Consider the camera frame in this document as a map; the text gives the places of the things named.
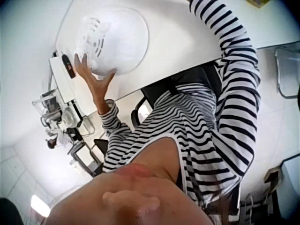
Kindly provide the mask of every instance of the ceiling light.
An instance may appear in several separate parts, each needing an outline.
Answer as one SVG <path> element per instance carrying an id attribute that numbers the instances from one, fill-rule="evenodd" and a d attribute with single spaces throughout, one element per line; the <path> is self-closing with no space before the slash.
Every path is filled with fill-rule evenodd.
<path id="1" fill-rule="evenodd" d="M 50 214 L 49 206 L 36 195 L 31 198 L 31 207 L 43 217 L 48 217 Z"/>

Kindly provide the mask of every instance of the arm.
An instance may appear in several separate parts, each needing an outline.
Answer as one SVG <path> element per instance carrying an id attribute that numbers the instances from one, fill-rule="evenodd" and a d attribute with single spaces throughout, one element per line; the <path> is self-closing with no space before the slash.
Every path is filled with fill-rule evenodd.
<path id="1" fill-rule="evenodd" d="M 256 50 L 246 29 L 221 0 L 191 0 L 190 11 L 219 39 L 218 71 L 222 93 L 217 103 L 218 131 L 212 131 L 216 151 L 231 171 L 244 176 L 254 158 L 260 75 Z"/>
<path id="2" fill-rule="evenodd" d="M 105 101 L 108 85 L 113 79 L 116 70 L 112 70 L 103 80 L 99 81 L 91 74 L 90 68 L 87 66 L 86 54 L 84 54 L 82 62 L 80 62 L 76 54 L 74 62 L 77 73 L 85 80 L 92 93 L 98 114 L 102 119 L 102 127 L 109 138 L 108 150 L 105 157 L 109 157 L 108 153 L 114 150 L 114 147 L 121 144 L 131 134 L 130 128 L 118 119 L 117 114 L 119 110 L 115 102 L 113 100 Z"/>

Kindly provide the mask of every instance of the white helmet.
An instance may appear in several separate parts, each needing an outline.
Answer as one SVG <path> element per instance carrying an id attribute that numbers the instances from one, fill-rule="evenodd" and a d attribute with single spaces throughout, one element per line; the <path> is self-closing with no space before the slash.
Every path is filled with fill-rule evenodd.
<path id="1" fill-rule="evenodd" d="M 85 16 L 77 33 L 76 53 L 87 53 L 92 73 L 102 79 L 116 68 L 117 74 L 134 70 L 143 60 L 149 42 L 148 28 L 135 10 L 105 7 Z"/>

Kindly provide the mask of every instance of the black and white striped sleeve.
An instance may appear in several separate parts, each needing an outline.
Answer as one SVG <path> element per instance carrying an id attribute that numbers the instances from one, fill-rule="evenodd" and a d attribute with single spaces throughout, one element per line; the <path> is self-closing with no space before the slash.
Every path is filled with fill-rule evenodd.
<path id="1" fill-rule="evenodd" d="M 121 123 L 118 118 L 119 109 L 113 100 L 106 100 L 111 109 L 105 115 L 100 115 L 102 127 L 108 137 L 108 149 L 105 157 L 109 156 L 109 152 L 116 146 L 121 144 L 130 134 L 131 130 L 126 123 Z"/>
<path id="2" fill-rule="evenodd" d="M 260 74 L 256 50 L 246 29 L 221 0 L 191 0 L 190 11 L 219 39 L 222 93 L 217 103 L 216 151 L 232 172 L 243 176 L 254 158 Z"/>

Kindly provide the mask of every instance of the white desk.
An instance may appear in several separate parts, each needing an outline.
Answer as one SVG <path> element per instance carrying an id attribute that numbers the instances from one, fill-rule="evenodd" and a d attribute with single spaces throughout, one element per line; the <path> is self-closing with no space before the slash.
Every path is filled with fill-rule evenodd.
<path id="1" fill-rule="evenodd" d="M 272 0 L 261 9 L 246 0 L 223 1 L 240 18 L 256 48 L 300 40 L 297 23 L 280 1 Z M 58 52 L 64 52 L 73 60 L 78 22 L 83 16 L 107 5 L 130 7 L 140 12 L 150 34 L 144 60 L 131 73 L 115 76 L 107 98 L 120 99 L 179 71 L 221 56 L 216 37 L 200 19 L 189 13 L 186 0 L 75 0 L 59 33 L 56 45 Z M 80 77 L 71 80 L 66 70 L 54 76 L 56 81 L 65 81 L 59 76 L 67 77 L 72 90 L 68 91 L 69 95 L 73 94 L 86 115 L 96 111 L 88 87 Z"/>

